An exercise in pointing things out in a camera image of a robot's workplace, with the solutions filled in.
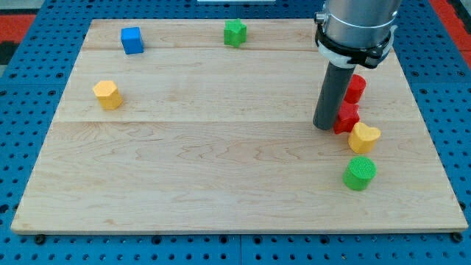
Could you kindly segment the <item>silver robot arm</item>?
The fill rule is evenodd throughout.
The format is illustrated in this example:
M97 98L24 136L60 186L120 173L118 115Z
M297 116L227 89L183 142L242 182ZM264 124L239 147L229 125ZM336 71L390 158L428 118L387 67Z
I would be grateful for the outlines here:
M338 68L376 68L389 54L401 0L326 0L315 13L315 44Z

